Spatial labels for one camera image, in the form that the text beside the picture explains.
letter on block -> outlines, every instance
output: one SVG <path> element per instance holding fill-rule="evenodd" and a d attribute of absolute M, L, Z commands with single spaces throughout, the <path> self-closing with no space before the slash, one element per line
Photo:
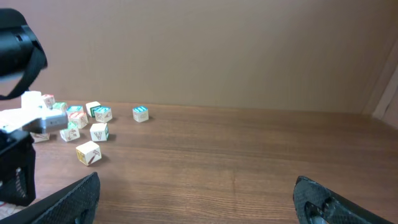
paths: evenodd
<path fill-rule="evenodd" d="M 70 106 L 70 107 L 67 109 L 67 115 L 68 115 L 68 117 L 69 117 L 69 115 L 71 115 L 71 114 L 73 114 L 73 113 L 75 113 L 75 112 L 84 112 L 83 106 Z"/>
<path fill-rule="evenodd" d="M 42 99 L 47 108 L 51 108 L 52 105 L 55 103 L 55 98 L 53 95 L 49 95 L 49 94 L 42 95 Z"/>
<path fill-rule="evenodd" d="M 37 142 L 42 142 L 42 141 L 47 141 L 50 139 L 50 134 L 37 134 L 37 133 L 31 133 L 30 134 L 32 138 L 35 140 L 35 143 Z"/>
<path fill-rule="evenodd" d="M 93 141 L 86 142 L 76 147 L 76 152 L 77 158 L 86 166 L 102 158 L 100 146 Z"/>
<path fill-rule="evenodd" d="M 107 123 L 112 119 L 112 111 L 111 108 L 106 106 L 101 106 L 97 110 L 95 110 L 95 120 L 102 123 Z"/>
<path fill-rule="evenodd" d="M 78 129 L 84 128 L 88 124 L 87 114 L 82 112 L 74 112 L 68 117 L 70 122 L 77 125 Z"/>
<path fill-rule="evenodd" d="M 97 110 L 100 107 L 101 107 L 101 105 L 97 101 L 94 101 L 94 102 L 91 102 L 91 103 L 86 103 L 87 113 L 92 118 L 95 117 L 94 111 Z"/>
<path fill-rule="evenodd" d="M 80 132 L 77 125 L 73 122 L 68 123 L 68 129 L 60 131 L 61 138 L 68 142 L 80 138 Z"/>
<path fill-rule="evenodd" d="M 93 124 L 90 128 L 90 134 L 93 141 L 107 141 L 109 137 L 108 124 Z"/>
<path fill-rule="evenodd" d="M 138 106 L 132 109 L 132 115 L 137 122 L 143 122 L 149 119 L 149 111 L 145 106 Z"/>
<path fill-rule="evenodd" d="M 62 113 L 67 112 L 68 105 L 65 102 L 56 102 L 52 105 L 53 110 L 60 110 Z"/>

brown tabletop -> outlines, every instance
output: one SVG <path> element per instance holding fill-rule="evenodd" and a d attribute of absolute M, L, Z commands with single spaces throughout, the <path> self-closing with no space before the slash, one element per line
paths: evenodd
<path fill-rule="evenodd" d="M 76 156 L 92 118 L 80 139 L 35 144 L 38 199 L 96 171 L 96 223 L 298 223 L 292 192 L 306 175 L 398 222 L 398 132 L 366 116 L 145 105 L 137 123 L 138 105 L 100 103 L 113 113 L 102 160 Z"/>

